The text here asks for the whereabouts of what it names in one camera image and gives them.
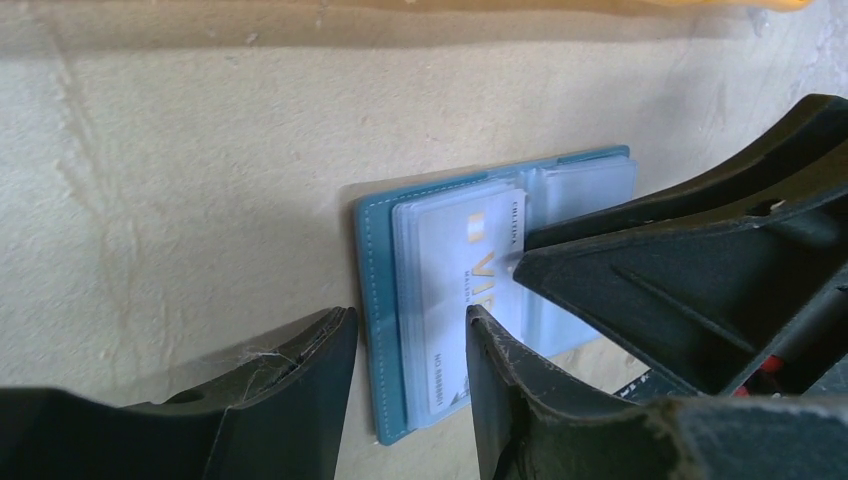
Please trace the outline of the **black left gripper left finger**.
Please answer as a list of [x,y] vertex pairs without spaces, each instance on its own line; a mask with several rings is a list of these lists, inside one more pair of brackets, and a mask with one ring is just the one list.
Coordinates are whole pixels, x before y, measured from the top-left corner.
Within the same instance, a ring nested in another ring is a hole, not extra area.
[[167,401],[1,392],[5,479],[331,479],[358,344],[352,308]]

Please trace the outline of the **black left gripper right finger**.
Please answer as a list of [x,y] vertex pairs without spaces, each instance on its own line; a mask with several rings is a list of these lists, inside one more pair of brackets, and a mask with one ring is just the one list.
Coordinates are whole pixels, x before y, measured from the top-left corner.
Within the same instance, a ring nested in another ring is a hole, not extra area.
[[484,479],[843,479],[847,399],[660,397],[598,390],[466,311]]

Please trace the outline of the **blue leather card holder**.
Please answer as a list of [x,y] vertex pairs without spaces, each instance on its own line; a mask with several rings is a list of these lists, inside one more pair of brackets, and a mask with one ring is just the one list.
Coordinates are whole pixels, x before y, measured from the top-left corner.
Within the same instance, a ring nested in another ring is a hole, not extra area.
[[[414,431],[407,408],[398,279],[395,207],[485,182],[508,181],[526,192],[525,235],[629,200],[638,167],[626,146],[526,161],[451,175],[366,195],[354,207],[357,257],[369,349],[372,403],[378,441],[397,443]],[[521,287],[525,295],[521,336],[535,352],[551,357],[594,340],[597,332],[574,315]]]

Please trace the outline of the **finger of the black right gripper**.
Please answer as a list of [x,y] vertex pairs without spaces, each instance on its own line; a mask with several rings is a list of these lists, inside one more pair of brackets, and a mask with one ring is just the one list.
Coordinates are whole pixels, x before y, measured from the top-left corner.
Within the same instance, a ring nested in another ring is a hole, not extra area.
[[776,124],[714,168],[626,203],[532,231],[527,252],[712,210],[806,168],[847,140],[847,100],[809,94]]
[[770,357],[809,389],[847,351],[847,162],[823,158],[697,213],[639,199],[540,235],[515,272],[690,394]]

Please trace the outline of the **white VIP card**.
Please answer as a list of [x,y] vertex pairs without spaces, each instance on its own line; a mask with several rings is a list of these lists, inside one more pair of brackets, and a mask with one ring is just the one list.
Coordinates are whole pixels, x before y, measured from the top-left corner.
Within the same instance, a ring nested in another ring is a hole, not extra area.
[[395,207],[395,266],[407,408],[429,426],[470,392],[465,312],[480,305],[521,336],[525,295],[512,271],[524,250],[526,192],[492,181]]

